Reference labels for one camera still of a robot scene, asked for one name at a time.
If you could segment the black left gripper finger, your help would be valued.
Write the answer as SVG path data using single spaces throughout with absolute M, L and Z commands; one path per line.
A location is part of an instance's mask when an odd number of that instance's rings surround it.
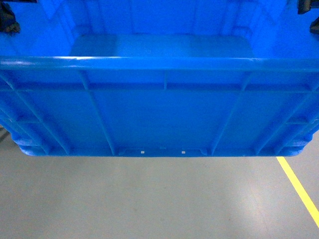
M 10 5 L 3 1 L 0 2 L 0 31 L 7 34 L 20 33 L 20 25 L 15 14 Z

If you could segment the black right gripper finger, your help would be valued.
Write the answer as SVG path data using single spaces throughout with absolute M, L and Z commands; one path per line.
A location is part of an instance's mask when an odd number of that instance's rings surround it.
M 319 18 L 317 18 L 310 24 L 310 33 L 319 34 Z
M 305 14 L 312 8 L 312 0 L 298 0 L 298 14 Z

